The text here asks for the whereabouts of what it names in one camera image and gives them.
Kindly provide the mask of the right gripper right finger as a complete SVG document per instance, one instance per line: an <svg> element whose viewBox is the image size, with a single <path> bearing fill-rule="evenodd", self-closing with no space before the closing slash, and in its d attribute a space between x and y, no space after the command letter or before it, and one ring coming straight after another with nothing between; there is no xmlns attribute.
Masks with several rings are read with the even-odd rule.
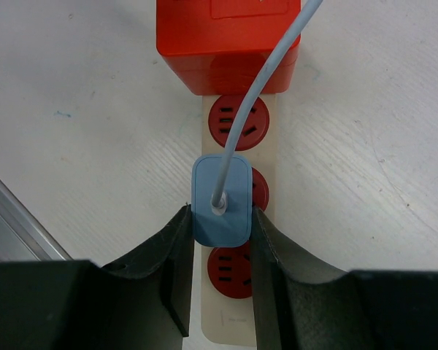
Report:
<svg viewBox="0 0 438 350"><path fill-rule="evenodd" d="M438 349L438 271L342 271L253 211L259 349Z"/></svg>

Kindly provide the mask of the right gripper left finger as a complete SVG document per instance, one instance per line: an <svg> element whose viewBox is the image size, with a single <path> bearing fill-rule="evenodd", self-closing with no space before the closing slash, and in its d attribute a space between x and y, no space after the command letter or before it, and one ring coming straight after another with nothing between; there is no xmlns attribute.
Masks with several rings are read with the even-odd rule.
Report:
<svg viewBox="0 0 438 350"><path fill-rule="evenodd" d="M190 206L122 257L0 262L0 349L180 349L188 336Z"/></svg>

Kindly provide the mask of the beige red power strip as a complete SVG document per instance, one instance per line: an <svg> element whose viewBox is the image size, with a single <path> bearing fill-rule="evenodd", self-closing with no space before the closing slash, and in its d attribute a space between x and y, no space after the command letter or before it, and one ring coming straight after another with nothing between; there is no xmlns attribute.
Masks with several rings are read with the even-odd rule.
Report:
<svg viewBox="0 0 438 350"><path fill-rule="evenodd" d="M250 243L251 214L274 217L277 96L260 96L231 160L223 199L211 206L226 139L242 96L205 96L201 157L192 174L193 233L201 245L201 329L214 343L255 346Z"/></svg>

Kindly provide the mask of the light blue charger plug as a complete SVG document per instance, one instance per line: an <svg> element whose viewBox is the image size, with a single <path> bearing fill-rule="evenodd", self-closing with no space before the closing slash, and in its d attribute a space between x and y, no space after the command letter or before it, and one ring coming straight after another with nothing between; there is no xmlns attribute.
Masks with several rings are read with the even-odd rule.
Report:
<svg viewBox="0 0 438 350"><path fill-rule="evenodd" d="M203 246L238 247L250 237L252 213L252 167L248 160L235 155L229 163L225 184L222 155L203 155L196 160L191 180L193 236Z"/></svg>

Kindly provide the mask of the red cube adapter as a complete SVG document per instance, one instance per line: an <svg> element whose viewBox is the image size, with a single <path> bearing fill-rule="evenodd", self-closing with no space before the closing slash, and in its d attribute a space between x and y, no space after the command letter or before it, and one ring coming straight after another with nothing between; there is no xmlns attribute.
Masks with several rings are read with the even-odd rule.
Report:
<svg viewBox="0 0 438 350"><path fill-rule="evenodd" d="M300 10L291 0L157 0L156 48L193 94L244 95Z"/></svg>

